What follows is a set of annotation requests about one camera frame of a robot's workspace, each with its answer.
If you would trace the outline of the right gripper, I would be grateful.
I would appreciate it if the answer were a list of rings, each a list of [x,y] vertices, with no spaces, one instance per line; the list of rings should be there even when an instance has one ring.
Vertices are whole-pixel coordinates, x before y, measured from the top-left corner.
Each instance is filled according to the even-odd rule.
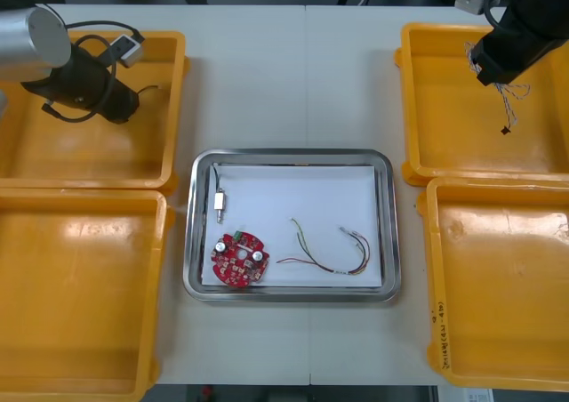
[[[471,56],[480,67],[477,79],[484,85],[510,84],[551,49],[551,27],[531,25],[507,34],[495,28],[473,48]]]

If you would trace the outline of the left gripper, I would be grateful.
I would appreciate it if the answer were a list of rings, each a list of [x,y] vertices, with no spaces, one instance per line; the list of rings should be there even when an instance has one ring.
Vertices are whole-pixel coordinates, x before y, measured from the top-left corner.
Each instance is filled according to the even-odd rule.
[[[116,79],[111,94],[102,106],[100,115],[113,124],[125,124],[137,111],[139,105],[139,95]]]

